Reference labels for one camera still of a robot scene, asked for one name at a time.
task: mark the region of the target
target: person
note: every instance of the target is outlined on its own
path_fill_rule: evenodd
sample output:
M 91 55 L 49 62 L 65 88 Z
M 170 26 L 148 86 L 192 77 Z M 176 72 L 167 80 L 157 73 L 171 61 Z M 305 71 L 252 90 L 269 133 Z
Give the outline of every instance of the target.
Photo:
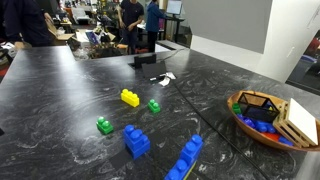
M 316 37 L 314 37 L 310 42 L 309 46 L 307 47 L 306 51 L 304 52 L 304 54 L 311 57 L 315 57 L 319 46 L 320 46 L 319 40 Z
M 158 0 L 152 0 L 147 7 L 147 24 L 149 52 L 155 51 L 156 41 L 159 32 L 159 19 L 165 19 L 166 15 L 162 13 L 158 6 Z
M 35 0 L 4 0 L 4 20 L 8 41 L 16 49 L 25 48 L 23 41 L 33 47 L 51 45 L 46 21 L 52 19 Z
M 138 38 L 137 25 L 142 22 L 143 15 L 143 6 L 137 0 L 123 0 L 118 7 L 122 38 L 128 45 L 128 54 L 135 54 Z
M 3 0 L 0 0 L 0 43 L 6 41 L 6 31 L 4 27 L 4 8 L 3 8 Z

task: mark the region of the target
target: black cable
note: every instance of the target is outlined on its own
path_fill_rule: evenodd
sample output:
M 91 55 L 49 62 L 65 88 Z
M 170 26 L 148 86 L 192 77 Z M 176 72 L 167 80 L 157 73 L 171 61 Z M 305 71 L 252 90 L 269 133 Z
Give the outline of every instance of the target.
M 198 114 L 198 116 L 200 116 L 201 119 L 203 119 L 209 126 L 211 126 L 211 128 L 213 130 L 215 130 L 224 140 L 226 140 L 234 149 L 236 149 L 240 155 L 242 157 L 244 157 L 246 160 L 248 160 L 266 179 L 270 179 L 268 177 L 268 175 L 263 172 L 250 158 L 248 158 L 239 148 L 237 148 L 233 143 L 231 143 L 230 140 L 228 140 L 228 138 L 226 136 L 224 136 L 223 134 L 221 134 L 217 128 L 215 128 L 214 126 L 212 126 L 209 121 L 204 117 L 202 116 L 202 114 L 197 110 L 197 108 L 187 99 L 187 97 L 181 92 L 181 90 L 178 88 L 177 84 L 172 81 L 174 87 L 177 89 L 177 91 L 180 93 L 180 95 L 183 97 L 184 100 L 187 101 L 187 103 L 192 107 L 192 109 Z
M 172 58 L 173 56 L 177 55 L 180 51 L 186 50 L 186 49 L 187 49 L 187 48 L 179 49 L 179 50 L 177 50 L 176 52 L 174 52 L 173 54 L 171 54 L 170 56 L 168 56 L 168 57 L 166 57 L 166 58 L 163 58 L 163 59 L 158 59 L 157 61 L 159 61 L 159 62 L 165 61 L 165 60 L 167 60 L 167 59 L 169 59 L 169 58 Z

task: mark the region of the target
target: green lego brick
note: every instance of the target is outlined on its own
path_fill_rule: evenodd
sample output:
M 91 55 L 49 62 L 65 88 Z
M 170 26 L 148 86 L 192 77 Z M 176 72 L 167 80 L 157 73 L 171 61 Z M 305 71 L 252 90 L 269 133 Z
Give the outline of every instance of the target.
M 99 117 L 97 121 L 97 128 L 102 134 L 109 134 L 113 131 L 113 126 L 104 117 Z
M 160 106 L 158 103 L 156 103 L 156 101 L 154 99 L 151 99 L 149 101 L 148 107 L 153 113 L 160 112 Z
M 236 114 L 241 114 L 240 106 L 238 103 L 234 103 L 232 105 L 233 112 Z

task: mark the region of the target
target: blue lego brick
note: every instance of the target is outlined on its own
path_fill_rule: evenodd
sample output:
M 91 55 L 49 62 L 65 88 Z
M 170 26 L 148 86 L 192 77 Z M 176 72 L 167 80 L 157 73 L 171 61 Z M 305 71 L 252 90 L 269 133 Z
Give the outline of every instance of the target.
M 288 146 L 293 146 L 293 143 L 283 136 L 280 136 L 279 142 L 286 144 Z
M 254 123 L 252 122 L 252 120 L 250 118 L 247 118 L 247 117 L 244 117 L 242 114 L 237 114 L 238 118 L 240 120 L 242 120 L 246 125 L 248 125 L 249 127 L 255 129 L 255 125 Z
M 244 117 L 242 114 L 237 114 L 238 118 L 241 119 L 242 121 L 244 120 Z
M 123 131 L 123 135 L 126 144 L 133 151 L 137 150 L 144 144 L 142 130 L 135 129 L 133 125 L 127 125 Z
M 182 180 L 187 175 L 193 164 L 188 165 L 183 159 L 179 159 L 164 178 L 165 180 Z
M 192 165 L 197 160 L 202 146 L 202 138 L 199 135 L 193 135 L 182 149 L 179 159 L 186 161 L 187 165 Z
M 150 141 L 148 139 L 148 137 L 146 135 L 142 135 L 144 140 L 144 144 L 140 147 L 137 148 L 135 151 L 131 150 L 131 155 L 133 157 L 133 159 L 137 159 L 138 157 L 140 157 L 142 154 L 146 153 L 147 151 L 150 150 Z
M 253 121 L 250 118 L 244 118 L 243 122 L 253 129 L 256 128 L 256 126 L 254 125 Z
M 131 151 L 133 159 L 138 158 L 150 149 L 150 141 L 141 129 L 135 129 L 133 125 L 127 125 L 123 131 L 126 146 Z
M 276 133 L 276 129 L 273 127 L 271 123 L 262 122 L 262 121 L 253 121 L 254 125 L 256 126 L 256 130 L 259 132 L 269 132 L 269 133 Z

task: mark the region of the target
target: monitor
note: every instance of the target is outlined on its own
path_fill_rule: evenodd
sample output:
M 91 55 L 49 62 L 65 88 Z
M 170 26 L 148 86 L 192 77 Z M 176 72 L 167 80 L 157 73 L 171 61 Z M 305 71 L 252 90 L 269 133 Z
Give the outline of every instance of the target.
M 180 15 L 182 8 L 181 0 L 169 0 L 167 6 L 167 13 Z

